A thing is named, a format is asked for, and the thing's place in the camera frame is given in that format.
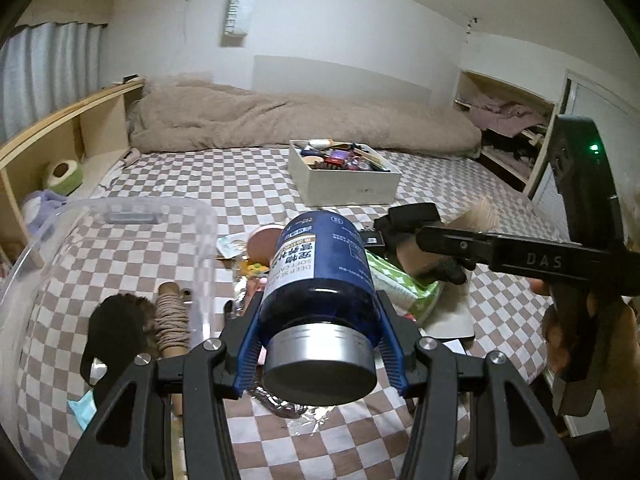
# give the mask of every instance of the pink cloth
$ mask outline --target pink cloth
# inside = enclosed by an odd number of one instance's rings
[[[469,120],[475,126],[481,130],[493,130],[506,137],[515,137],[534,124],[545,123],[545,118],[528,106],[486,95],[474,97],[471,105]]]

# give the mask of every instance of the rope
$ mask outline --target rope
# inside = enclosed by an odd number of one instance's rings
[[[156,300],[158,349],[164,352],[172,346],[189,348],[189,318],[180,296],[161,294]]]

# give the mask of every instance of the blue bottle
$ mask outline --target blue bottle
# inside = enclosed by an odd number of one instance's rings
[[[258,314],[264,386],[312,406],[368,394],[382,332],[377,302],[354,225],[328,211],[297,216],[276,245]]]

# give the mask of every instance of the pink round object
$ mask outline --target pink round object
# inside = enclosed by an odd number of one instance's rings
[[[246,254],[257,264],[268,266],[276,253],[276,242],[284,229],[281,225],[270,224],[258,227],[246,241]]]

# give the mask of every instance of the blue gripper pad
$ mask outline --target blue gripper pad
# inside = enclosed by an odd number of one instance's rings
[[[238,397],[241,397],[242,393],[254,382],[255,368],[258,365],[258,357],[260,357],[262,349],[262,343],[258,338],[258,313],[260,309],[253,309],[253,312],[254,318],[249,324],[238,351],[238,368],[233,384],[233,389]]]
[[[398,391],[398,395],[404,397],[408,390],[408,381],[404,373],[404,353],[402,352],[398,336],[396,336],[393,330],[386,309],[382,305],[382,298],[380,298],[380,300],[381,301],[376,302],[378,304],[378,310],[380,311],[380,323],[382,325],[382,338],[380,338],[380,343],[378,343],[378,349],[380,350],[380,355],[382,355],[382,362],[385,364],[389,384]]]

